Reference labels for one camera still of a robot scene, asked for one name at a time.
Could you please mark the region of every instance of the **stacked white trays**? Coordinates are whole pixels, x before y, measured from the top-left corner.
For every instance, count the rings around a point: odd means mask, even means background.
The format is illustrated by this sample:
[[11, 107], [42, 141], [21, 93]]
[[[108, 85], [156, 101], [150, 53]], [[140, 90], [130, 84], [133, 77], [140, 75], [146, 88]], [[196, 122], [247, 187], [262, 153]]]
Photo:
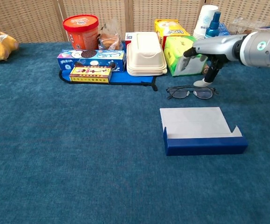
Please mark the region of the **stacked white trays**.
[[127, 45], [127, 71], [132, 76], [160, 76], [167, 73], [157, 33], [135, 33], [132, 42]]

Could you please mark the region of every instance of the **blue spray bottle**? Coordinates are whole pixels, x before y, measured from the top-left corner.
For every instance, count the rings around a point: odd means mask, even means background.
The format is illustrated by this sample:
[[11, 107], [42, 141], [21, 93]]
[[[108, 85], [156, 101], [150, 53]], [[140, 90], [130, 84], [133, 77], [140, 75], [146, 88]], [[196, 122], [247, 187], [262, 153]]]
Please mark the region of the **blue spray bottle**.
[[219, 19], [220, 19], [221, 12], [215, 12], [213, 20], [211, 21], [210, 26], [206, 29], [205, 38], [215, 37], [219, 35]]

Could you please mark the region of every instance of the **eyeglasses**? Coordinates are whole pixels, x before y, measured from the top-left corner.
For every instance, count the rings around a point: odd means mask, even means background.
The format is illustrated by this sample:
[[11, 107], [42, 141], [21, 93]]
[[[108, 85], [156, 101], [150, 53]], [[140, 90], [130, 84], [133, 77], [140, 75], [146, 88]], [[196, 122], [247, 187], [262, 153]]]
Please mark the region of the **eyeglasses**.
[[215, 88], [195, 86], [175, 86], [167, 88], [166, 91], [170, 94], [167, 99], [184, 99], [189, 96], [190, 92], [193, 92], [193, 94], [200, 99], [210, 99], [213, 93], [218, 94]]

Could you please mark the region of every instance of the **small yellow box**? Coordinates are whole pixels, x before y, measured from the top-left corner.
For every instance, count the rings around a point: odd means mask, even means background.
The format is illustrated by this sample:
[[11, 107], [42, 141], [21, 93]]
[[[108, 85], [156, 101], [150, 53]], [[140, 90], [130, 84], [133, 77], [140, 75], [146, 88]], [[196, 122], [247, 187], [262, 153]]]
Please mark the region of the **small yellow box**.
[[168, 36], [190, 36], [190, 34], [179, 24], [178, 20], [155, 20], [155, 32], [158, 34], [162, 49], [165, 47]]
[[107, 66], [75, 66], [70, 73], [72, 82], [109, 83], [111, 67]]

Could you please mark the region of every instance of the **wicker screen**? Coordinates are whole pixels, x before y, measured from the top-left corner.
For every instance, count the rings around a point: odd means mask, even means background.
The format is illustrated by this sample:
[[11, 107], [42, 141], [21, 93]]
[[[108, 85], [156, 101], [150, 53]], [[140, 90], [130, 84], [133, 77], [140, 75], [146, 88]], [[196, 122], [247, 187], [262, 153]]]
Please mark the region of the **wicker screen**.
[[270, 0], [211, 0], [221, 11], [221, 21], [229, 25], [235, 18], [259, 20], [270, 25]]
[[64, 41], [52, 0], [0, 0], [0, 30], [19, 42]]
[[99, 18], [99, 29], [112, 18], [116, 18], [121, 30], [122, 39], [125, 38], [125, 4], [124, 0], [62, 0], [67, 17], [78, 14], [92, 14]]
[[199, 5], [200, 0], [133, 0], [134, 31], [153, 31], [155, 19], [178, 19], [192, 34]]

